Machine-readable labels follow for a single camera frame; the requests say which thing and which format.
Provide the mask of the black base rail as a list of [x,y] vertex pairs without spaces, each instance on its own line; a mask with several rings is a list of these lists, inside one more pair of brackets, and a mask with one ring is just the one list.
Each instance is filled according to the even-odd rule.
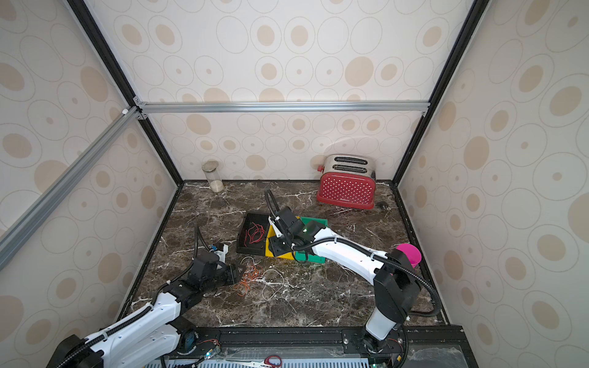
[[462,328],[410,327],[389,333],[378,352],[361,328],[196,328],[196,350],[170,353],[142,367],[251,367],[271,355],[282,367],[475,367]]

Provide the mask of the aluminium frame bar back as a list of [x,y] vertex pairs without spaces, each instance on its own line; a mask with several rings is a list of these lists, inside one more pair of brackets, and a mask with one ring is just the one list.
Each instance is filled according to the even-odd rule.
[[428,101],[289,101],[231,103],[147,103],[145,113],[312,113],[355,111],[427,111]]

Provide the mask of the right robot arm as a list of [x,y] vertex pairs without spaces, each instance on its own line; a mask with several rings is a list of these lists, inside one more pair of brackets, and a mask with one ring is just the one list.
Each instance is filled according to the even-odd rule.
[[375,308],[364,325],[364,343],[373,350],[408,317],[435,317],[441,299],[431,283],[414,271],[405,252],[377,251],[360,245],[316,221],[307,224],[290,208],[271,211],[269,223],[290,251],[331,260],[366,280],[374,288]]

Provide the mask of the aluminium frame bar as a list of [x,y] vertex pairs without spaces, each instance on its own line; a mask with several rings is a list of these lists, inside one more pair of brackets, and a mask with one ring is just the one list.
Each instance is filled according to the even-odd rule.
[[312,113],[355,111],[427,111],[428,101],[289,101],[231,103],[147,103],[145,113]]
[[137,107],[128,107],[78,159],[44,192],[37,201],[11,226],[1,239],[1,267],[6,265],[35,234],[64,198],[78,185],[104,155],[110,145],[139,117]]

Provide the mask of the green plastic bin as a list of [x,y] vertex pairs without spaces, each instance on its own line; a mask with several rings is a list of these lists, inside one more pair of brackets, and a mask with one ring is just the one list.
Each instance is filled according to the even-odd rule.
[[[328,220],[327,219],[317,219],[317,218],[310,218],[310,217],[304,217],[302,216],[300,218],[300,220],[302,220],[302,222],[307,225],[309,222],[311,221],[316,221],[322,225],[324,225],[325,227],[328,227]],[[319,264],[324,264],[325,263],[325,258],[324,257],[320,257],[317,255],[313,255],[310,253],[303,253],[303,252],[299,252],[296,251],[295,253],[295,259],[298,262],[313,262],[313,263],[319,263]]]

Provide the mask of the yellow plastic bin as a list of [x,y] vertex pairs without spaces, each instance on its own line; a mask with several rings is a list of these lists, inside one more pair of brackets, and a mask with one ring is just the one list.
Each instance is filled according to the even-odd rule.
[[274,228],[270,225],[265,243],[265,256],[269,258],[287,259],[297,262],[305,262],[306,256],[289,251],[289,248],[278,239]]

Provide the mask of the red polka dot toaster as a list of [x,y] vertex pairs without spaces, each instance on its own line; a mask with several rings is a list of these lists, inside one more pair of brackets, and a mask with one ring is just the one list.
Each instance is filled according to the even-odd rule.
[[319,202],[353,209],[374,208],[376,163],[363,156],[333,154],[318,166]]

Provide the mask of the red handled scissors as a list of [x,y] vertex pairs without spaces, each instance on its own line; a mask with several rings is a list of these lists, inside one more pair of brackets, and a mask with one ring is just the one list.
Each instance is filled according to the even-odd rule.
[[271,355],[266,357],[263,361],[246,362],[244,365],[254,368],[281,368],[283,360],[278,355]]

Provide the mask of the black plastic bin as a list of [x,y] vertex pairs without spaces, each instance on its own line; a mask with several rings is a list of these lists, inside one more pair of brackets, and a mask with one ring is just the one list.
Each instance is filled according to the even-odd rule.
[[244,255],[265,256],[269,214],[246,213],[239,230],[236,252]]

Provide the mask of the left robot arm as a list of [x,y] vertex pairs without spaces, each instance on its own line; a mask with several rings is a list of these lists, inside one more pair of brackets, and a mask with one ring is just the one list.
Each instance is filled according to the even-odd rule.
[[87,337],[72,334],[59,343],[49,367],[142,367],[170,353],[188,355],[199,334],[183,316],[204,295],[241,281],[235,265],[200,250],[180,275],[164,283],[151,302]]

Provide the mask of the pink plastic goblet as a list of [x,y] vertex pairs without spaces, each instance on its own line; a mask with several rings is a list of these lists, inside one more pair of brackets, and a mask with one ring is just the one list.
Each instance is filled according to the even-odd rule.
[[397,246],[397,249],[405,254],[413,268],[416,268],[423,259],[420,250],[409,243],[400,244]]

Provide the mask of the glass jar with lid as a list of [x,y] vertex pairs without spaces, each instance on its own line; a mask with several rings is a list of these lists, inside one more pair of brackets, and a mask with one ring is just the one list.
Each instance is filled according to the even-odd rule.
[[219,174],[219,162],[208,160],[202,165],[202,171],[214,193],[221,193],[224,190],[224,184]]

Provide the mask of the aluminium frame bar left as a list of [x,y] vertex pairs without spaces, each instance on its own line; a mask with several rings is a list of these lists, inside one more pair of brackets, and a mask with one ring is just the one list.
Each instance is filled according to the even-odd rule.
[[104,155],[110,145],[139,117],[137,107],[128,107],[78,159],[44,192],[37,201],[11,226],[1,239],[1,267],[6,265],[35,234],[64,198],[78,185]]

